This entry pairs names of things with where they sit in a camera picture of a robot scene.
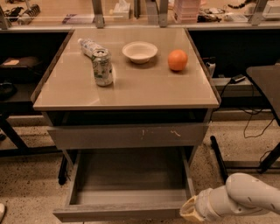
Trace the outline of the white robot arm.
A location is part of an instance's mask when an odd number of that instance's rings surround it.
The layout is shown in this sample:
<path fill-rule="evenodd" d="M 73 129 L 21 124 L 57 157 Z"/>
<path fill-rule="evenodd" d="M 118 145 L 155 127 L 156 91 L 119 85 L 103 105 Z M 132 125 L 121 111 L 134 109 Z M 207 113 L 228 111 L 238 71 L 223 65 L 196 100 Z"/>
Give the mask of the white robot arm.
<path fill-rule="evenodd" d="M 280 190 L 246 173 L 234 173 L 225 185 L 192 196 L 179 214 L 188 221 L 203 222 L 268 212 L 280 214 Z"/>

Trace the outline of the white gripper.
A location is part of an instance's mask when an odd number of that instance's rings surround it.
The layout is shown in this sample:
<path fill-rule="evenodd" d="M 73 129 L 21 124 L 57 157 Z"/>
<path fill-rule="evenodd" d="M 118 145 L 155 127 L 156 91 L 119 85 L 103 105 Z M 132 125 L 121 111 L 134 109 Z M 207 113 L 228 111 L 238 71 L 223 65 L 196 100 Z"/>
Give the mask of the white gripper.
<path fill-rule="evenodd" d="M 182 218 L 191 222 L 217 221 L 231 214 L 232 201 L 225 186 L 208 188 L 192 196 L 179 210 Z"/>

